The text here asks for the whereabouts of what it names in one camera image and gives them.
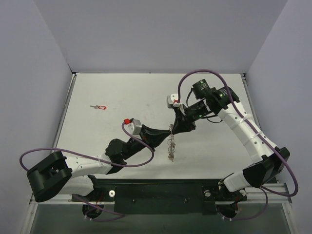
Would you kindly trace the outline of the steel keyring disc with rings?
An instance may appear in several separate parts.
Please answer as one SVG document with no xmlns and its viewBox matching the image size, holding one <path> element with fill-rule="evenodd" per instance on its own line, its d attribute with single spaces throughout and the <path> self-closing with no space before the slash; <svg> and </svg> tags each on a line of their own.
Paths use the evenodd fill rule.
<svg viewBox="0 0 312 234">
<path fill-rule="evenodd" d="M 168 159 L 173 162 L 175 158 L 175 148 L 176 148 L 176 143 L 175 143 L 175 138 L 173 135 L 173 124 L 169 125 L 169 131 L 170 135 L 168 136 L 167 144 L 168 144 Z"/>
</svg>

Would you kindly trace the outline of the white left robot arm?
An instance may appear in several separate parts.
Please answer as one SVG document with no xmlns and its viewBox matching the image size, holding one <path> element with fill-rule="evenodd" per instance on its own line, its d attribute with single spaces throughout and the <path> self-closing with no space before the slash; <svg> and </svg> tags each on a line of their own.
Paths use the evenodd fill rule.
<svg viewBox="0 0 312 234">
<path fill-rule="evenodd" d="M 99 198 L 100 188 L 89 176 L 110 175 L 128 168 L 126 161 L 130 157 L 145 148 L 154 154 L 155 148 L 171 134 L 170 130 L 149 128 L 136 119 L 126 119 L 122 129 L 130 137 L 129 140 L 111 140 L 105 152 L 98 156 L 50 149 L 51 154 L 26 173 L 35 201 L 48 201 L 62 190 L 94 201 Z"/>
</svg>

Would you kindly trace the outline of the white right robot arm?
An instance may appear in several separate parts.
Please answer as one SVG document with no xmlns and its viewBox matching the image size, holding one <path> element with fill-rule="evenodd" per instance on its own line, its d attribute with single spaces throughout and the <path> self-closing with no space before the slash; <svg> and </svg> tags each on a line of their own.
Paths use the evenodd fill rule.
<svg viewBox="0 0 312 234">
<path fill-rule="evenodd" d="M 178 102 L 177 94 L 167 96 L 167 106 L 175 112 L 172 133 L 190 132 L 196 128 L 195 121 L 214 113 L 234 132 L 252 160 L 252 165 L 220 181 L 217 192 L 222 199 L 248 186 L 260 188 L 283 170 L 290 152 L 263 134 L 231 88 L 211 88 L 202 79 L 192 86 L 192 92 L 198 102 L 189 107 Z"/>
</svg>

